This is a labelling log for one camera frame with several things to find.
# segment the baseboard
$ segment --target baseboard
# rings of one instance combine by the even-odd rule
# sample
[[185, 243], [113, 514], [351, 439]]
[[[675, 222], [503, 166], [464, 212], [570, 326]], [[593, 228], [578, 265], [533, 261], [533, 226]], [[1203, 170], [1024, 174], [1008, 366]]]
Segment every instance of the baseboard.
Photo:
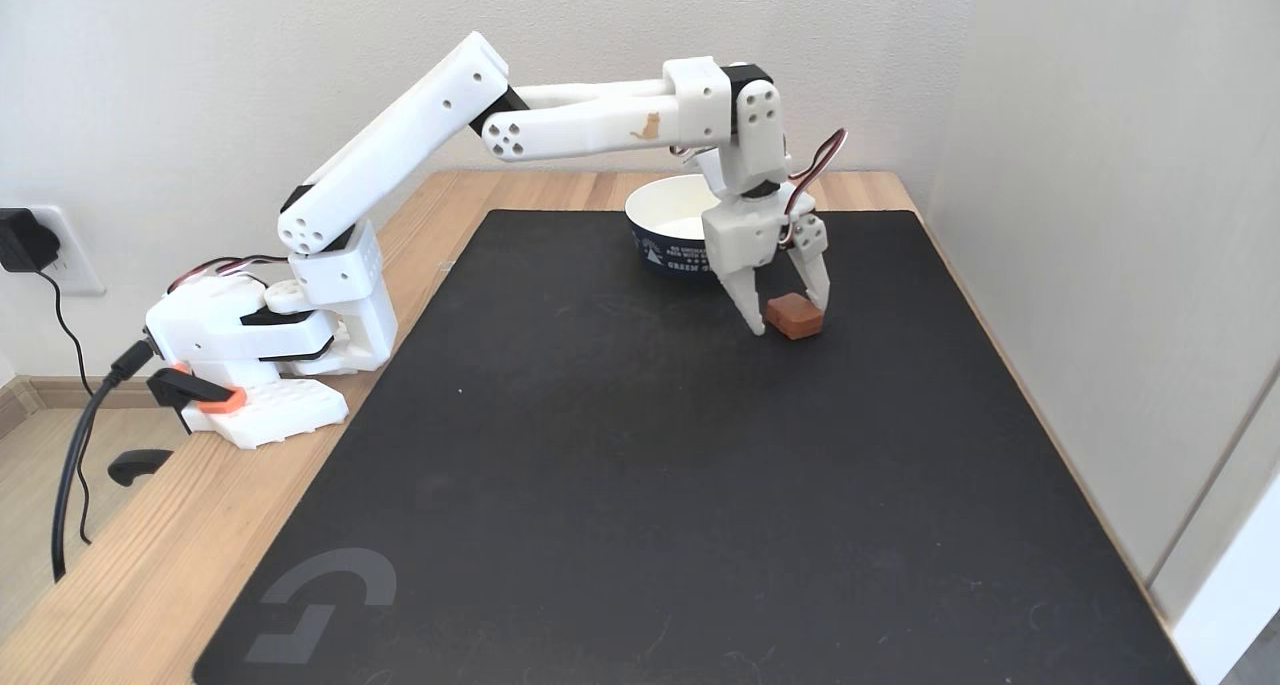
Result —
[[[102, 384], [101, 378], [90, 378], [92, 388]], [[5, 385], [0, 385], [0, 438], [12, 433], [28, 417], [55, 407], [82, 408], [88, 402], [84, 385], [77, 376], [59, 378], [52, 375], [18, 375]], [[111, 394], [102, 401], [106, 408], [157, 407], [146, 380], [128, 380], [115, 385]]]
[[40, 396], [31, 388], [26, 378], [14, 378], [0, 388], [0, 438], [22, 425], [24, 420], [38, 410], [44, 410]]
[[[31, 392], [36, 394], [41, 408], [84, 407], [84, 403], [88, 402], [88, 396], [84, 394], [84, 385], [74, 375], [19, 375], [14, 380], [26, 382]], [[91, 388], [97, 389], [97, 385], [102, 384], [102, 379], [90, 378], [88, 384]], [[146, 380], [127, 380], [115, 385], [111, 394], [106, 396], [106, 399], [102, 401], [102, 407], [156, 407], [156, 401], [151, 397], [151, 391], [147, 389]]]

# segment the white wall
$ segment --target white wall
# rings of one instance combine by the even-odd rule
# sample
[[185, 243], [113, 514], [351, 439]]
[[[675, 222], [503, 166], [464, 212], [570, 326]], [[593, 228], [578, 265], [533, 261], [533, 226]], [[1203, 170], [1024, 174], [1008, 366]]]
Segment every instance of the white wall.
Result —
[[[67, 305], [104, 371], [160, 289], [205, 257], [279, 252], [274, 213], [468, 29], [517, 85], [659, 76], [669, 58], [754, 60], [790, 142], [837, 124], [837, 166], [897, 170], [923, 198], [972, 0], [0, 0], [0, 197], [59, 202], [109, 293]], [[498, 166], [456, 138], [431, 166]], [[663, 152], [554, 163], [673, 166]], [[0, 343], [70, 374], [47, 287], [0, 275]], [[37, 321], [41, 326], [32, 326]]]
[[977, 0], [928, 220], [1151, 576], [1280, 357], [1280, 0]]
[[1220, 681], [1275, 617], [1277, 572], [1280, 388], [1272, 383], [1152, 585], [1199, 681]]

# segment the brown block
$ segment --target brown block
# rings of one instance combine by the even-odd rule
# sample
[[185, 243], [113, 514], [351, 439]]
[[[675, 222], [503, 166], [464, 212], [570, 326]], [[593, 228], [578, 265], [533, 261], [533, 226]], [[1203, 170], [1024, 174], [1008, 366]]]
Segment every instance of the brown block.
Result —
[[822, 332], [822, 311], [800, 293], [772, 298], [764, 307], [764, 320], [792, 341]]

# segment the wall outlet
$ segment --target wall outlet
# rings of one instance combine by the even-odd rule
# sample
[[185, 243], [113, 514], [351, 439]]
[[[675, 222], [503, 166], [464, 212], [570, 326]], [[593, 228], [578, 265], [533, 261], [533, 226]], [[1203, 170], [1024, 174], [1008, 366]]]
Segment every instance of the wall outlet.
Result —
[[101, 296], [106, 293], [102, 280], [97, 278], [97, 271], [90, 264], [88, 254], [84, 252], [81, 239], [76, 237], [72, 222], [68, 220], [63, 207], [56, 205], [23, 205], [14, 207], [27, 207], [32, 215], [36, 215], [37, 223], [54, 230], [58, 236], [58, 242], [60, 243], [58, 260], [49, 268], [45, 268], [45, 275], [50, 275], [58, 283], [64, 296]]

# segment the power adapter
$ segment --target power adapter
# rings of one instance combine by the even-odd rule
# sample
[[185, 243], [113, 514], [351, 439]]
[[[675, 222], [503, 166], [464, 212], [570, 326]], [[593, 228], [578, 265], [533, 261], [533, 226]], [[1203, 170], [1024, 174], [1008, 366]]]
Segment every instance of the power adapter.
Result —
[[27, 207], [0, 207], [0, 266], [9, 271], [41, 271], [58, 260], [61, 243], [54, 230], [36, 222]]

